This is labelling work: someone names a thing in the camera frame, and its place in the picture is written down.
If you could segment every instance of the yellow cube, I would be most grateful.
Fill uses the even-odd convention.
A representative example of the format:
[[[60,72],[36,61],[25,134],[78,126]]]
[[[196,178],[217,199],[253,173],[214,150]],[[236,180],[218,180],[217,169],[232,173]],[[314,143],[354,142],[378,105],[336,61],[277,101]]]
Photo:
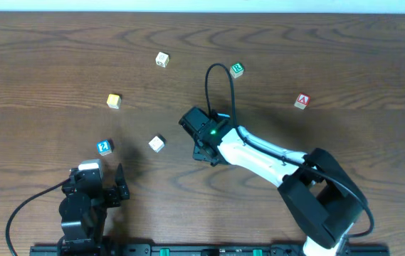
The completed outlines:
[[[120,103],[122,103],[122,99],[119,95],[109,95],[107,99],[107,104],[109,105],[109,107],[119,109]]]

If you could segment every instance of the black base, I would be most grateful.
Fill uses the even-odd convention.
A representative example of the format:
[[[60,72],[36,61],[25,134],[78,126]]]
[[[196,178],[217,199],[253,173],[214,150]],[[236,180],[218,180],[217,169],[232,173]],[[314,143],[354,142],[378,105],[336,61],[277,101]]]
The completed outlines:
[[[268,246],[151,246],[129,244],[111,250],[110,256],[302,256],[302,245],[277,244]],[[57,256],[56,246],[33,246],[30,256]],[[390,256],[389,249],[380,245],[347,245],[340,256]]]

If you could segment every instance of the wood grain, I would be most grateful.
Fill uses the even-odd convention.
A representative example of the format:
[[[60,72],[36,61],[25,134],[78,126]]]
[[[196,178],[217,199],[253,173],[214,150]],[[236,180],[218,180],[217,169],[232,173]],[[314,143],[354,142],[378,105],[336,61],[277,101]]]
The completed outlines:
[[[167,68],[154,63],[159,51],[170,54]],[[0,13],[0,255],[14,208],[99,158],[95,144],[107,138],[115,150],[103,159],[111,170],[123,163],[132,192],[107,218],[105,233],[119,241],[303,241],[272,185],[192,160],[177,124],[205,107],[210,64],[238,61],[239,122],[289,149],[330,151],[377,221],[352,242],[405,255],[405,16],[129,13]],[[215,69],[212,104],[230,112],[226,83]],[[299,92],[312,97],[305,111],[293,107]],[[122,95],[118,111],[109,93]],[[168,141],[159,154],[147,145],[156,133]],[[62,199],[51,192],[16,216],[20,255],[62,235]]]

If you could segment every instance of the cube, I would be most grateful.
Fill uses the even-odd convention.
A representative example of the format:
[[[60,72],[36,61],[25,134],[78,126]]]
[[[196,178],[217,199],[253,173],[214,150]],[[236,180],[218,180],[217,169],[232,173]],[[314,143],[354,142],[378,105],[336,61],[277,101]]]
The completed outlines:
[[[107,140],[98,143],[96,146],[98,147],[98,152],[101,154],[101,156],[112,153],[112,148]]]
[[[164,148],[164,139],[160,136],[155,136],[149,143],[150,147],[155,151],[159,152],[162,148]]]
[[[159,52],[156,58],[157,65],[162,66],[165,68],[167,63],[169,62],[169,56],[166,53]]]
[[[233,78],[238,78],[243,74],[243,66],[240,63],[236,63],[231,66],[231,75]]]
[[[300,109],[305,109],[310,102],[310,96],[300,93],[297,99],[295,100],[294,106]]]
[[[120,103],[122,103],[122,98],[119,95],[110,94],[107,98],[107,104],[111,108],[119,109]]]

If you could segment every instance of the white wall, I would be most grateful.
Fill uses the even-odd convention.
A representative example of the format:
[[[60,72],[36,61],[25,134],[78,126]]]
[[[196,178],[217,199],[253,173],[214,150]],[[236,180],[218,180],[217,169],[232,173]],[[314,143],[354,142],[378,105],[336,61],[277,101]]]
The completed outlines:
[[[0,0],[0,11],[405,14],[405,0]]]

